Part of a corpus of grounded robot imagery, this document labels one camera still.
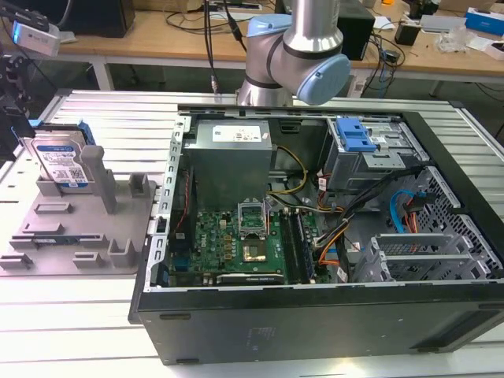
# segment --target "wooden table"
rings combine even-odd
[[[374,11],[390,17],[393,21],[399,21],[408,9],[408,5],[401,1],[395,2],[394,6],[382,6],[380,2],[377,2]],[[452,12],[439,12],[439,14],[454,15]],[[187,16],[190,19],[198,17],[200,17],[199,13]],[[183,19],[181,16],[175,16],[172,20],[180,22]],[[223,20],[213,20],[213,24],[223,23]],[[240,23],[244,35],[247,25],[248,22]],[[197,20],[184,21],[182,26],[201,28],[203,25],[202,20]],[[382,31],[381,34],[392,40],[395,30]],[[168,26],[162,12],[137,12],[132,29],[122,39],[87,35],[78,35],[77,38],[78,42],[61,46],[56,60],[91,63],[102,90],[113,89],[108,64],[208,67],[203,36]],[[496,61],[476,50],[470,50],[465,54],[442,54],[435,49],[434,39],[435,35],[421,32],[413,47],[403,46],[406,61],[396,72],[396,77],[504,83],[504,64],[501,61]],[[245,53],[231,34],[213,37],[213,55],[217,68],[245,69]],[[32,56],[39,59],[45,58],[38,54],[32,54]],[[363,61],[352,62],[354,79],[350,86],[349,97],[361,96],[365,82],[377,64],[378,53],[374,46],[369,46]]]
[[[375,16],[381,14],[389,17],[392,22],[401,20],[404,12],[409,11],[409,6],[401,1],[396,1],[394,6],[383,6],[376,2]],[[464,13],[451,11],[438,11],[436,16],[463,17]],[[380,34],[394,40],[397,29],[382,31]],[[483,32],[472,31],[481,37],[498,40],[498,36]],[[442,81],[465,81],[474,83],[504,83],[504,62],[497,61],[478,50],[469,49],[466,53],[441,53],[435,48],[437,35],[420,32],[413,46],[401,46],[406,53],[404,65],[396,72],[397,77],[409,79],[427,79]],[[376,66],[378,51],[374,46],[368,47],[365,55],[368,62]],[[431,91],[434,95],[440,88],[435,83]]]

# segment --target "white device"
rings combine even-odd
[[[13,26],[13,42],[37,53],[56,57],[60,50],[60,29],[49,24],[49,31],[40,31],[17,21]]]

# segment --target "hard drive label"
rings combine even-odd
[[[74,161],[77,153],[72,146],[37,146],[37,150],[44,167],[55,183],[89,182],[82,167]]]

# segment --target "black computer tower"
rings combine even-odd
[[[12,0],[13,4],[36,10],[57,24],[67,6],[67,0]],[[64,31],[101,37],[124,37],[135,19],[133,0],[74,0]]]

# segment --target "table leg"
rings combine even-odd
[[[365,84],[368,81],[369,74],[367,72],[352,72],[352,81],[348,89],[347,97],[360,98],[364,90]]]
[[[113,91],[113,81],[110,75],[109,65],[104,61],[93,61],[92,65],[100,91]]]
[[[428,92],[432,97],[438,97],[439,91],[443,86],[444,81],[435,81],[431,87],[431,91]]]

